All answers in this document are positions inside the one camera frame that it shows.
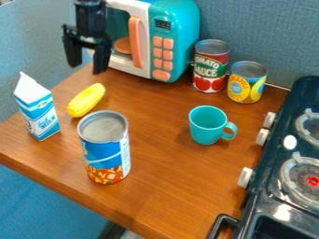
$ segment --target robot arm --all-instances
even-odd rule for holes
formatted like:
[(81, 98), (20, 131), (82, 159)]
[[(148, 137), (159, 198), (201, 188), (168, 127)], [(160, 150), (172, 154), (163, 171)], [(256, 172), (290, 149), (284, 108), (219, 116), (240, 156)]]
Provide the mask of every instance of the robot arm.
[(94, 49), (93, 74), (107, 69), (112, 41), (105, 32), (106, 3), (102, 0), (75, 0), (76, 26), (63, 25), (64, 50), (71, 67), (82, 64), (82, 48)]

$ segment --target stove burner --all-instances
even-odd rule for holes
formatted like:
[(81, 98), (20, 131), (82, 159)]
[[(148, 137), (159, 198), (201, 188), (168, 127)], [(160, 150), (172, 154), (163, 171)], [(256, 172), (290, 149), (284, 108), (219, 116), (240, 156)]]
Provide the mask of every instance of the stove burner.
[(296, 120), (298, 134), (309, 143), (319, 147), (319, 113), (312, 113), (310, 108)]
[(280, 170), (282, 189), (298, 202), (319, 207), (319, 161), (301, 157), (299, 152), (292, 155)]

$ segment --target teal cup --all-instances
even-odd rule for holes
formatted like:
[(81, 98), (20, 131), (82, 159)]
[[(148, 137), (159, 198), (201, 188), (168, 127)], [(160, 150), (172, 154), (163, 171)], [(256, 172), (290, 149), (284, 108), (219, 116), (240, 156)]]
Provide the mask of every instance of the teal cup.
[[(236, 137), (237, 126), (229, 122), (225, 112), (217, 107), (195, 107), (190, 110), (188, 118), (191, 137), (200, 145), (209, 146), (220, 138), (231, 140)], [(224, 132), (226, 128), (231, 130), (231, 134)]]

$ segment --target orange pattern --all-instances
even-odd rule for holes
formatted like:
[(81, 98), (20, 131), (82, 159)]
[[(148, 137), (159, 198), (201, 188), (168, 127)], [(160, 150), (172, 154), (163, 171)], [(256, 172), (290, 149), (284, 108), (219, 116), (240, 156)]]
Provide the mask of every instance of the orange pattern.
[(99, 184), (113, 184), (123, 179), (122, 165), (110, 169), (96, 169), (86, 166), (89, 178)]

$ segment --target orange button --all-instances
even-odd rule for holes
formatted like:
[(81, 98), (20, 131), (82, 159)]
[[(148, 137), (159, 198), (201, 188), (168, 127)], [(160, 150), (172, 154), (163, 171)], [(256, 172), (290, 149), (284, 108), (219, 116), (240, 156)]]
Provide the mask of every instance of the orange button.
[(162, 66), (163, 66), (163, 60), (154, 59), (154, 65), (155, 65), (155, 67), (157, 67), (157, 68), (162, 68)]
[(171, 74), (166, 72), (166, 71), (155, 70), (152, 73), (153, 73), (153, 77), (155, 79), (159, 79), (159, 80), (163, 80), (163, 81), (167, 81), (171, 77)]
[(153, 49), (153, 54), (156, 58), (161, 58), (161, 56), (163, 54), (163, 50), (162, 49)]
[(166, 71), (172, 71), (172, 69), (173, 69), (173, 63), (171, 63), (171, 62), (164, 62), (163, 68), (164, 68), (164, 70), (166, 70)]
[(170, 50), (163, 51), (163, 57), (166, 61), (171, 61), (173, 59), (173, 53)]
[(173, 49), (173, 40), (170, 38), (164, 39), (164, 48), (165, 49)]
[(161, 48), (161, 46), (163, 45), (163, 38), (159, 37), (159, 36), (154, 36), (153, 37), (153, 45), (155, 47)]

